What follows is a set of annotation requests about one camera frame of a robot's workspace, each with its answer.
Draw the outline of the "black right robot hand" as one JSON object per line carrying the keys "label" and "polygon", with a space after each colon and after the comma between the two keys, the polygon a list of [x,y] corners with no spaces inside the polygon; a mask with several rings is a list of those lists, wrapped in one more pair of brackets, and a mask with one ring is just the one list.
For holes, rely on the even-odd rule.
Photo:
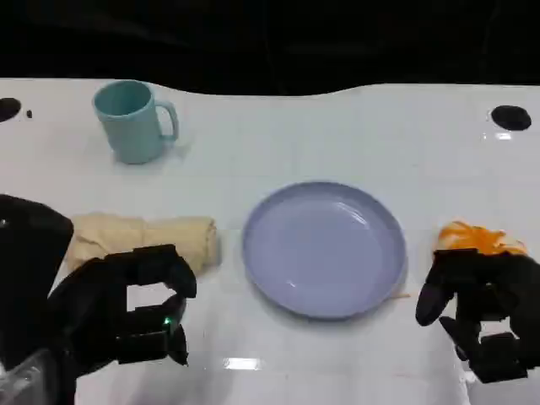
{"label": "black right robot hand", "polygon": [[507,251],[438,250],[415,317],[438,321],[482,383],[525,378],[539,366],[539,265]]}

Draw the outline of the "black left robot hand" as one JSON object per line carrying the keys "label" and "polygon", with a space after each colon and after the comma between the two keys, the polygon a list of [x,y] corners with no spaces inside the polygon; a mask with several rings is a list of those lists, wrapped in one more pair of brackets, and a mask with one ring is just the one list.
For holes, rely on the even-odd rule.
{"label": "black left robot hand", "polygon": [[[161,304],[129,310],[128,287],[150,284],[174,294]],[[54,402],[72,404],[78,378],[113,362],[171,358],[187,365],[181,318],[196,295],[196,277],[172,245],[94,258],[69,274],[47,300],[57,362]]]}

